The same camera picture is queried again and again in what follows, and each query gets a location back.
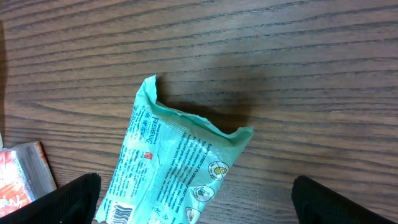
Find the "transparent plastic wrapper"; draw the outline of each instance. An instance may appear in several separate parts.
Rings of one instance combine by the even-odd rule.
[[[0,217],[56,189],[39,142],[0,150]]]
[[[98,222],[196,223],[254,134],[252,127],[222,133],[156,98],[152,76],[137,92]]]

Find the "green packet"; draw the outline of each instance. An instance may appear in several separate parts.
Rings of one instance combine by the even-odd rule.
[[[96,213],[107,223],[196,223],[252,138],[156,101],[155,75],[136,95],[119,162]]]

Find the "red square symbol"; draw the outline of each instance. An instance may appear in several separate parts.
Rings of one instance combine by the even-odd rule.
[[[144,158],[145,158],[145,159],[152,159],[152,153],[150,153],[150,152],[145,152]]]

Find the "brown wood surface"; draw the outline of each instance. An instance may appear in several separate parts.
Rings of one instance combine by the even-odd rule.
[[[97,172],[101,201],[157,73],[167,106],[256,131],[200,223],[298,223],[298,175],[398,222],[397,0],[1,0],[0,21],[5,146],[42,141],[59,186]]]

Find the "black object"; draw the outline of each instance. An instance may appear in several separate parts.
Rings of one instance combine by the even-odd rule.
[[[85,174],[0,218],[0,224],[89,224],[100,196],[101,177]]]
[[[314,180],[294,180],[292,200],[300,224],[395,224]]]

